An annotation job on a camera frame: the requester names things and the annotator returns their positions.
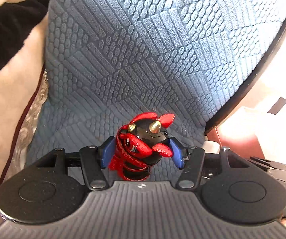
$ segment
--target screw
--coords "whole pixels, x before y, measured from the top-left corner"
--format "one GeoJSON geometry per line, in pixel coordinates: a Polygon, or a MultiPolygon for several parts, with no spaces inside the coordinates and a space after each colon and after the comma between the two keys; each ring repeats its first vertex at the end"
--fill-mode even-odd
{"type": "Polygon", "coordinates": [[[229,148],[229,147],[222,147],[222,150],[223,150],[224,152],[226,152],[226,151],[230,150],[230,148],[229,148]]]}
{"type": "Polygon", "coordinates": [[[192,155],[192,150],[195,149],[195,148],[197,148],[197,147],[196,146],[189,146],[188,147],[189,150],[187,150],[187,155],[191,156],[192,155]]]}
{"type": "Polygon", "coordinates": [[[180,181],[178,185],[183,189],[190,189],[195,186],[194,182],[188,180],[180,181]]]}
{"type": "Polygon", "coordinates": [[[94,189],[102,189],[106,186],[106,182],[104,180],[94,180],[90,186],[94,189]]]}

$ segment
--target embossed fabric pattern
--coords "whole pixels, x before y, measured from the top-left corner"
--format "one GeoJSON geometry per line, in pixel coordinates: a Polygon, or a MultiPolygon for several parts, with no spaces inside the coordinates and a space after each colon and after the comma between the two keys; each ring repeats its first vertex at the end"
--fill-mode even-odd
{"type": "MultiPolygon", "coordinates": [[[[100,145],[146,111],[174,113],[170,134],[201,145],[206,121],[246,80],[285,17],[286,0],[51,0],[49,94],[27,163],[55,147],[100,145]]],[[[82,180],[80,170],[71,176],[82,180]]],[[[150,179],[178,176],[163,159],[150,179]]]]}

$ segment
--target black rim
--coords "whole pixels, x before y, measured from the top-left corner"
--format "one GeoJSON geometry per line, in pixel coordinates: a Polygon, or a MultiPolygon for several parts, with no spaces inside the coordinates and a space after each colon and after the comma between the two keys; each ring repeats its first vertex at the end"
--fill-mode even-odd
{"type": "Polygon", "coordinates": [[[268,50],[264,53],[261,60],[252,71],[252,73],[248,76],[245,82],[239,87],[238,91],[229,99],[228,102],[221,107],[221,109],[206,123],[205,134],[211,131],[214,127],[219,125],[224,118],[228,116],[230,112],[241,102],[241,100],[246,96],[246,94],[251,90],[254,84],[261,77],[263,72],[267,68],[266,61],[270,56],[273,56],[273,52],[277,51],[281,44],[280,41],[286,32],[286,18],[281,25],[276,37],[273,42],[269,46],[268,50]]]}

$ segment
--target red toy figure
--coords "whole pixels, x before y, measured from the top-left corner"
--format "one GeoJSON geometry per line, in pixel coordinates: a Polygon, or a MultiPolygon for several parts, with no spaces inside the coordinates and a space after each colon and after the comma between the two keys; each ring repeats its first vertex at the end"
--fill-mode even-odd
{"type": "Polygon", "coordinates": [[[126,181],[143,181],[150,175],[151,166],[164,157],[172,157],[168,147],[167,128],[173,123],[174,114],[157,117],[146,112],[137,115],[128,125],[122,126],[116,135],[116,150],[109,165],[126,181]]]}

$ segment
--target gold horn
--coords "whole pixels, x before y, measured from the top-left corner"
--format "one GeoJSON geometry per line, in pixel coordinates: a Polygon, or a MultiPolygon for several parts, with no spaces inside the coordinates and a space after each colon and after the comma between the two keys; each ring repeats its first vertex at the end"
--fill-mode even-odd
{"type": "Polygon", "coordinates": [[[129,126],[127,127],[127,131],[132,132],[135,129],[135,126],[136,126],[135,123],[129,124],[129,126]]]}
{"type": "Polygon", "coordinates": [[[161,123],[159,121],[155,121],[155,122],[150,124],[150,131],[153,134],[159,133],[160,130],[161,130],[161,123]]]}

